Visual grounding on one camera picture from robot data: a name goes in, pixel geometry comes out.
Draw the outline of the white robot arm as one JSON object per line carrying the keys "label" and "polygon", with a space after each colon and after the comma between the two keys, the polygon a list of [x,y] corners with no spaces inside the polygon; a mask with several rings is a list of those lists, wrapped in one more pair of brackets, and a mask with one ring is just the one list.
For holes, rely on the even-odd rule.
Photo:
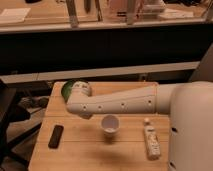
{"label": "white robot arm", "polygon": [[112,94],[92,94],[91,85],[66,83],[67,110],[82,118],[93,114],[170,116],[169,171],[213,171],[213,82],[150,85]]}

